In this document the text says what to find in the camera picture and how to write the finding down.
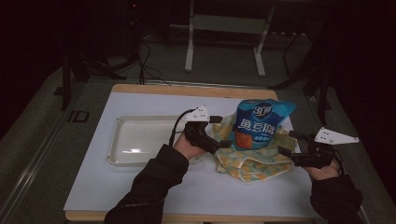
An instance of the blue snack bag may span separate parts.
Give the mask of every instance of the blue snack bag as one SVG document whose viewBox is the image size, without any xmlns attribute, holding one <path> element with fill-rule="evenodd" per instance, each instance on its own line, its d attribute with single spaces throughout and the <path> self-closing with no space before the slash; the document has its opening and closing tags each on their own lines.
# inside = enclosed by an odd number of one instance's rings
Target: blue snack bag
<svg viewBox="0 0 396 224">
<path fill-rule="evenodd" d="M 272 99 L 249 99 L 239 103 L 233 125 L 237 150 L 268 147 L 276 128 L 295 109 L 296 105 Z"/>
</svg>

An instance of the dark background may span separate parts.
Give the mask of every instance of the dark background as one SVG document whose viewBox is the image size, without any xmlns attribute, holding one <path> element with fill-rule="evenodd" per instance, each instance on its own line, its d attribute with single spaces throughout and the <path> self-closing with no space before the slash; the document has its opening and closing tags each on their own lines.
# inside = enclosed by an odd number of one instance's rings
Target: dark background
<svg viewBox="0 0 396 224">
<path fill-rule="evenodd" d="M 108 4 L 111 0 L 101 0 Z M 205 10 L 206 2 L 198 8 Z M 145 22 L 164 36 L 168 34 L 166 24 L 188 23 L 188 1 L 173 0 L 145 1 L 141 13 Z M 87 51 L 103 55 L 111 51 L 122 54 L 117 36 L 124 33 L 115 28 L 116 36 L 101 33 L 103 21 L 97 26 L 95 12 L 89 1 L 13 1 L 0 9 L 1 67 L 0 105 L 2 137 L 21 114 L 43 81 L 62 61 L 62 48 L 56 38 L 60 29 L 75 31 L 75 38 Z M 103 7 L 109 21 L 122 22 L 119 8 Z M 260 15 L 258 9 L 249 7 L 241 10 L 238 4 L 230 4 L 224 13 L 235 12 L 241 16 Z M 298 18 L 298 10 L 293 6 Z M 375 169 L 378 171 L 392 200 L 396 202 L 396 170 L 393 144 L 395 132 L 395 34 L 396 4 L 390 1 L 359 1 L 347 9 L 337 7 L 328 19 L 328 25 L 319 39 L 322 53 L 331 64 L 330 84 L 356 128 Z M 270 29 L 292 31 L 295 24 L 282 20 L 290 15 L 290 7 L 280 7 Z"/>
</svg>

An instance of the black cable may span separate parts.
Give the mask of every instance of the black cable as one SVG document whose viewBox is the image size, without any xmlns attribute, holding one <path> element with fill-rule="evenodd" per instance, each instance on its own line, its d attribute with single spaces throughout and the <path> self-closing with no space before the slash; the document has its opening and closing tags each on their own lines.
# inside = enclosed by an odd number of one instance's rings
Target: black cable
<svg viewBox="0 0 396 224">
<path fill-rule="evenodd" d="M 176 122 L 175 122 L 174 129 L 172 130 L 172 134 L 171 134 L 171 136 L 170 136 L 170 138 L 169 138 L 169 147 L 172 147 L 173 144 L 174 144 L 174 141 L 175 141 L 175 134 L 177 133 L 177 132 L 176 132 L 176 128 L 177 128 L 177 125 L 178 125 L 178 123 L 180 122 L 181 118 L 183 118 L 183 116 L 185 116 L 186 114 L 188 114 L 188 113 L 190 113 L 190 112 L 192 112 L 192 111 L 194 111 L 194 109 L 186 110 L 186 111 L 184 111 L 180 116 L 178 116 L 178 118 L 177 118 L 177 120 L 176 120 Z"/>
</svg>

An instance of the black sleeve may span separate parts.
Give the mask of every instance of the black sleeve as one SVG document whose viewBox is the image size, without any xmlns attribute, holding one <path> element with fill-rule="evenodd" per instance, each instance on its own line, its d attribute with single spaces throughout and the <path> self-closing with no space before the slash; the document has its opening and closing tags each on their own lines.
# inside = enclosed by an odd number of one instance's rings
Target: black sleeve
<svg viewBox="0 0 396 224">
<path fill-rule="evenodd" d="M 161 223 L 168 190 L 181 183 L 188 160 L 174 148 L 163 145 L 157 157 L 134 179 L 128 192 L 105 217 L 105 223 Z"/>
<path fill-rule="evenodd" d="M 311 204 L 332 224 L 363 223 L 358 214 L 362 198 L 349 175 L 312 182 Z"/>
</svg>

